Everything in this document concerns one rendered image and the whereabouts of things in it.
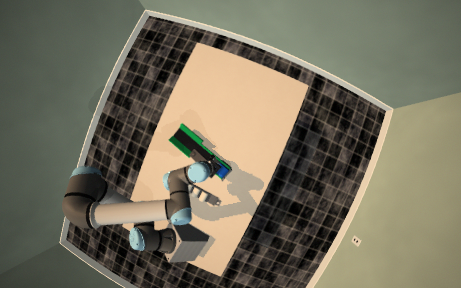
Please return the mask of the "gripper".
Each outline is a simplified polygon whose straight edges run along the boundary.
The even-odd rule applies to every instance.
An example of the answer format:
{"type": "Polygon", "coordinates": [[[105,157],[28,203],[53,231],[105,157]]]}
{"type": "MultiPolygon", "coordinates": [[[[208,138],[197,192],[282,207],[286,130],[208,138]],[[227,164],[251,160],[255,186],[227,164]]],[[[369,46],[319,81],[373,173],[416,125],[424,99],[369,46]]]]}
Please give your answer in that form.
{"type": "Polygon", "coordinates": [[[216,159],[216,156],[215,155],[211,155],[210,157],[207,158],[208,161],[211,161],[212,165],[213,165],[213,174],[211,174],[209,177],[212,177],[219,171],[219,169],[222,167],[220,166],[220,162],[216,159]],[[215,168],[216,167],[216,168],[215,168]]]}

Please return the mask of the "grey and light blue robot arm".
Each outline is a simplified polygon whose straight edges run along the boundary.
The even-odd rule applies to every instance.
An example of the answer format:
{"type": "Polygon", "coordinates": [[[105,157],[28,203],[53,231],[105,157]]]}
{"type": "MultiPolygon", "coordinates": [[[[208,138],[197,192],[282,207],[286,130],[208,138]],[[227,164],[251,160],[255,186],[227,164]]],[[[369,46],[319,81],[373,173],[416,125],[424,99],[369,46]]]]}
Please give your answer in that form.
{"type": "Polygon", "coordinates": [[[189,156],[195,163],[164,174],[163,185],[170,193],[170,199],[164,200],[134,202],[108,187],[99,169],[77,167],[62,202],[63,213],[71,223],[86,229],[134,223],[129,234],[134,250],[171,254],[176,247],[175,231],[172,228],[155,230],[154,221],[171,220],[174,225],[190,223],[192,208],[188,185],[203,182],[213,173],[211,161],[197,149],[189,156]]]}

